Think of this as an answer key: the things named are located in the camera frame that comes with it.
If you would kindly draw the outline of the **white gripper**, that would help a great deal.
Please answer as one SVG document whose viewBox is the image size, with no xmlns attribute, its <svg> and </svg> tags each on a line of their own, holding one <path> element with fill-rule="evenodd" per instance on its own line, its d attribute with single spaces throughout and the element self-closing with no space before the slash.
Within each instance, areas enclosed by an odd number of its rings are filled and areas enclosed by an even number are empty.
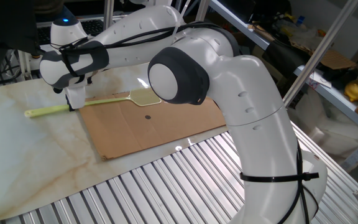
<svg viewBox="0 0 358 224">
<path fill-rule="evenodd" d="M 64 91 L 69 111 L 74 111 L 85 106 L 85 86 L 69 86 Z"/>
</svg>

